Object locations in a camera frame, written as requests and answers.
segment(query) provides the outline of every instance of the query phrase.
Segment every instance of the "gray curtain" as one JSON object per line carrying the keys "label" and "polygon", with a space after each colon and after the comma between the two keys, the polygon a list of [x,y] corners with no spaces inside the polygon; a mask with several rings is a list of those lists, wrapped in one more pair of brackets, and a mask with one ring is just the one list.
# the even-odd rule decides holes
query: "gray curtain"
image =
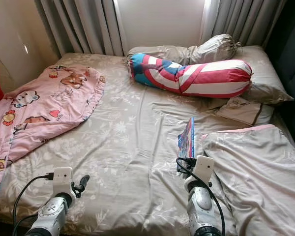
{"label": "gray curtain", "polygon": [[113,0],[41,0],[38,5],[61,55],[123,56]]}
{"label": "gray curtain", "polygon": [[265,47],[286,0],[206,0],[201,42],[228,33],[244,45]]}

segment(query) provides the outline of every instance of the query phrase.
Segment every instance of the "gray bed sheet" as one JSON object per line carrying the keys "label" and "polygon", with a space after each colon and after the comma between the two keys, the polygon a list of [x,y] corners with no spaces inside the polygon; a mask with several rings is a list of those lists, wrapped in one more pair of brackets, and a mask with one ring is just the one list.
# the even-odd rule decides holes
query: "gray bed sheet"
{"label": "gray bed sheet", "polygon": [[[0,186],[0,221],[12,223],[14,201],[33,177],[70,166],[75,181],[86,174],[90,180],[70,209],[63,233],[188,236],[188,194],[176,173],[177,135],[191,116],[199,136],[248,126],[214,114],[211,109],[227,100],[183,97],[130,80],[123,57],[66,54],[58,64],[97,69],[107,80],[104,96],[87,121],[7,168]],[[216,176],[212,182],[227,235],[236,235]],[[50,181],[36,180],[19,202],[18,219],[36,212],[51,194]],[[216,219],[220,224],[218,212]]]}

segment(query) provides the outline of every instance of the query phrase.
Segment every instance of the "cable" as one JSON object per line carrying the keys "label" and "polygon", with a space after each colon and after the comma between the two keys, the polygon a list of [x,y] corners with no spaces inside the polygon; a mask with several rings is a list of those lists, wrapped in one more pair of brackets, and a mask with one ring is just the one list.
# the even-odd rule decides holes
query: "cable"
{"label": "cable", "polygon": [[188,174],[190,174],[192,177],[194,177],[197,181],[199,181],[201,184],[203,184],[203,186],[206,187],[206,189],[208,190],[210,196],[213,198],[213,200],[215,201],[216,205],[217,205],[217,208],[220,212],[220,215],[221,215],[221,221],[222,221],[222,236],[225,236],[225,220],[224,220],[224,215],[223,215],[223,211],[222,211],[222,208],[220,206],[220,204],[218,203],[218,200],[216,199],[214,193],[211,191],[211,189],[207,186],[206,183],[204,183],[199,177],[197,177],[195,174],[193,174],[191,171],[187,170],[186,168],[184,168],[178,161],[179,160],[182,160],[182,161],[185,161],[185,158],[181,158],[181,157],[178,157],[176,158],[176,162],[177,162],[177,165],[179,165],[184,171],[186,171]]}
{"label": "cable", "polygon": [[15,225],[15,227],[13,228],[12,236],[16,236],[17,228],[19,227],[19,225],[20,225],[24,220],[27,220],[27,219],[29,219],[29,218],[36,217],[36,216],[37,216],[37,213],[34,214],[34,215],[29,215],[29,216],[27,216],[27,217],[24,217],[22,220],[20,220],[20,221]]}
{"label": "cable", "polygon": [[22,191],[20,192],[20,194],[18,195],[17,199],[15,200],[15,203],[14,203],[14,206],[13,206],[13,227],[16,228],[16,207],[18,205],[18,202],[22,196],[22,194],[24,193],[24,191],[27,189],[27,187],[32,183],[34,182],[36,179],[38,178],[46,178],[48,180],[53,180],[54,178],[54,173],[48,173],[44,176],[37,176],[35,178],[33,178],[30,182],[27,183],[27,185],[25,185],[25,187],[22,189]]}

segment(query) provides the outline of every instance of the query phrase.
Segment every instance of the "pink blanket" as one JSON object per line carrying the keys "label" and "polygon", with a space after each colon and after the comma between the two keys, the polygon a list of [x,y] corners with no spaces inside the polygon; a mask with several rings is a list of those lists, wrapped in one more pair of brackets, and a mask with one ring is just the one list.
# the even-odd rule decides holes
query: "pink blanket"
{"label": "pink blanket", "polygon": [[104,85],[93,68],[52,66],[6,94],[0,101],[0,182],[7,163],[88,119]]}

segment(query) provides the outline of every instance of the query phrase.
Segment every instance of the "bed frame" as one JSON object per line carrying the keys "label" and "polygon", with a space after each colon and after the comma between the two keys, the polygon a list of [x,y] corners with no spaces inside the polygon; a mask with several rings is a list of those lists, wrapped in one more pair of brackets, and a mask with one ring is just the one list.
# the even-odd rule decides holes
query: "bed frame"
{"label": "bed frame", "polygon": [[[295,1],[287,1],[265,50],[289,95],[295,99]],[[279,107],[295,141],[295,100]]]}

